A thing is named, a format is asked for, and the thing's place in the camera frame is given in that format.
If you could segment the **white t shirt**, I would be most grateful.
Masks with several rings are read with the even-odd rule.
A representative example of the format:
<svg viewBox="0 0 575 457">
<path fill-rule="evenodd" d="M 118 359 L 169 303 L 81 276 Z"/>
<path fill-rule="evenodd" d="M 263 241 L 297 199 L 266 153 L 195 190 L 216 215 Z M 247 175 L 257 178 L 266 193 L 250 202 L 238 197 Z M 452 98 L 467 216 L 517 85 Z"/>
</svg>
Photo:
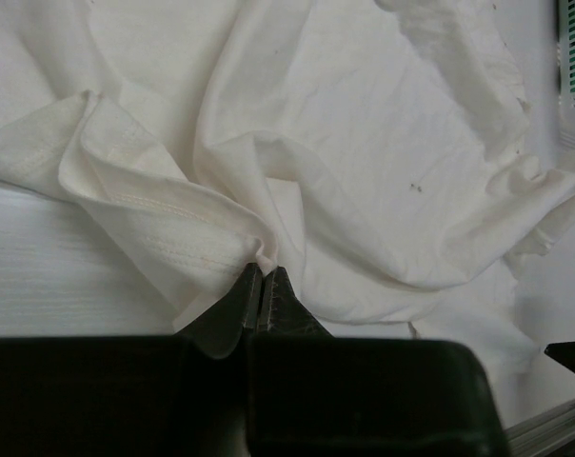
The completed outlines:
<svg viewBox="0 0 575 457">
<path fill-rule="evenodd" d="M 254 262 L 324 320 L 526 370 L 516 281 L 575 223 L 575 160 L 527 126 L 488 1 L 0 1 L 0 180 L 186 320 Z"/>
</svg>

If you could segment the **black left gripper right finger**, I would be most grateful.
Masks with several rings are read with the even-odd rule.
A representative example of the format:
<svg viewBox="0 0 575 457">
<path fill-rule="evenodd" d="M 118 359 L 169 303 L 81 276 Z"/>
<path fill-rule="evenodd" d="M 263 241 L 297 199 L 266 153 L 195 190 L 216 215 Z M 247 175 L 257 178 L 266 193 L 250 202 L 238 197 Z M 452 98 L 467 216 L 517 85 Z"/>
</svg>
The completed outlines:
<svg viewBox="0 0 575 457">
<path fill-rule="evenodd" d="M 263 283 L 246 344 L 254 456 L 507 456 L 486 372 L 464 345 L 338 338 L 296 299 L 287 272 Z"/>
</svg>

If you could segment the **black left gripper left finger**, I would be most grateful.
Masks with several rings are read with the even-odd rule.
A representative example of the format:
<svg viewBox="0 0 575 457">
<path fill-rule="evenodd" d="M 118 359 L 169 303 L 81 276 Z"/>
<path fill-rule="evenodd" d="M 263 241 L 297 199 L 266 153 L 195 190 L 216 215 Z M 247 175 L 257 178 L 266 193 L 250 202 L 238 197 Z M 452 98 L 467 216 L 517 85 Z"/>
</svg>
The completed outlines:
<svg viewBox="0 0 575 457">
<path fill-rule="evenodd" d="M 0 456 L 244 456 L 261 270 L 171 335 L 0 338 Z"/>
</svg>

